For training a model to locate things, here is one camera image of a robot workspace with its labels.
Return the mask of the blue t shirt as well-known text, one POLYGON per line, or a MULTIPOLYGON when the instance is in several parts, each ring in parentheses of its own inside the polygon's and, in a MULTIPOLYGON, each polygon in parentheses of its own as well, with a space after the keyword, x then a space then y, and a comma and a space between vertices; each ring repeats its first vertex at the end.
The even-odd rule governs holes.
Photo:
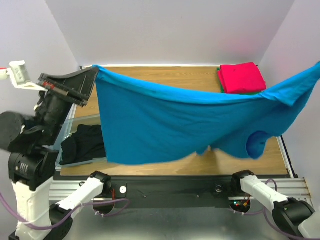
POLYGON ((313 67, 255 95, 196 91, 121 75, 99 66, 96 91, 108 162, 177 161, 208 148, 258 159, 284 134, 320 78, 313 67))

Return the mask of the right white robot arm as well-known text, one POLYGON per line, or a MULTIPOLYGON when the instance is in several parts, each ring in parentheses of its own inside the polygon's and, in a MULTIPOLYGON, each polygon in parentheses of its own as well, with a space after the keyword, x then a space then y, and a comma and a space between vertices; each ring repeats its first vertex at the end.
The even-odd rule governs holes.
POLYGON ((250 170, 236 172, 231 177, 231 192, 248 194, 263 205, 263 215, 276 232, 291 240, 318 240, 320 212, 303 200, 278 192, 275 180, 262 182, 250 170))

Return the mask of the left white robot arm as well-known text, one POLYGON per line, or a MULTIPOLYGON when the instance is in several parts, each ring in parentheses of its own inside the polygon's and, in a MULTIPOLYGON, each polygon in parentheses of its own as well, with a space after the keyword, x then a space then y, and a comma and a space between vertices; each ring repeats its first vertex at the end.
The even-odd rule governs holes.
POLYGON ((96 171, 66 199, 49 202, 59 155, 52 146, 72 106, 87 105, 98 73, 90 67, 62 76, 41 74, 35 114, 1 114, 0 148, 10 153, 8 176, 17 202, 18 224, 10 239, 62 240, 84 206, 111 193, 111 178, 96 171))

